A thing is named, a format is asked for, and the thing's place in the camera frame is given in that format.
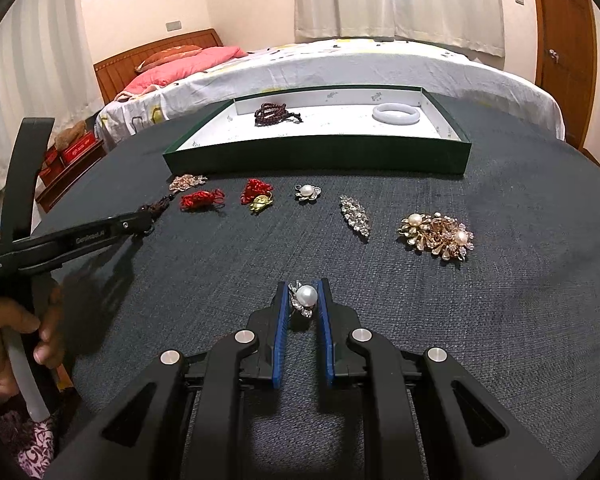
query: red string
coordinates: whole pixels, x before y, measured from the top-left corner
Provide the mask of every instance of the red string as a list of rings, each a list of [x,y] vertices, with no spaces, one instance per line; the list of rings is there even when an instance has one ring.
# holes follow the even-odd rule
[[[224,192],[221,189],[213,191],[197,191],[180,197],[180,209],[191,211],[205,205],[224,203]]]
[[[250,178],[242,195],[240,195],[240,203],[242,205],[249,204],[253,202],[253,199],[258,195],[267,194],[269,191],[273,191],[273,186],[271,184],[267,184],[257,178]]]

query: blue object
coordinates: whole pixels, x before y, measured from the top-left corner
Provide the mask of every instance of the blue object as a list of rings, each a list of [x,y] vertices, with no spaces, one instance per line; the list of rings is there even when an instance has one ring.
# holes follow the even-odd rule
[[[318,291],[318,320],[320,323],[320,335],[322,336],[322,347],[324,348],[326,361],[326,380],[327,386],[331,387],[335,378],[333,368],[333,339],[331,338],[331,324],[329,322],[329,313],[327,311],[327,301],[324,297],[324,287],[322,280],[313,282],[315,290]]]
[[[276,337],[273,343],[273,387],[278,390],[282,382],[282,363],[285,359],[286,330],[289,326],[289,288],[285,282],[285,290],[280,301],[280,312],[276,326]]]

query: triangular cutout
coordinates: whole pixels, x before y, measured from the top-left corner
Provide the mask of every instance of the triangular cutout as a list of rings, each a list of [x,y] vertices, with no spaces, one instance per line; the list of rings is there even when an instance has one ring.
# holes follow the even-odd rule
[[[472,444],[486,446],[506,436],[507,429],[460,381],[451,383]]]
[[[120,444],[120,446],[135,446],[156,390],[156,383],[148,383],[142,388],[102,430],[103,438]]]

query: wooden nightstand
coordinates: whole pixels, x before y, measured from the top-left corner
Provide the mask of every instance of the wooden nightstand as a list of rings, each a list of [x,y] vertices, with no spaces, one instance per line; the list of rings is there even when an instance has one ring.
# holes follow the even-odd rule
[[[45,213],[48,213],[69,188],[105,155],[107,152],[104,150],[104,142],[99,140],[64,168],[62,173],[56,176],[51,184],[46,186],[45,190],[36,197],[36,202],[40,204]]]

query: striped curtain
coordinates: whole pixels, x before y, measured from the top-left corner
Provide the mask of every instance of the striped curtain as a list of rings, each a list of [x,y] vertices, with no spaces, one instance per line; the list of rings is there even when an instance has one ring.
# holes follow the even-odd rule
[[[502,0],[296,0],[296,36],[398,37],[504,57]]]
[[[0,22],[0,190],[24,117],[58,132],[102,106],[80,0],[16,0]]]

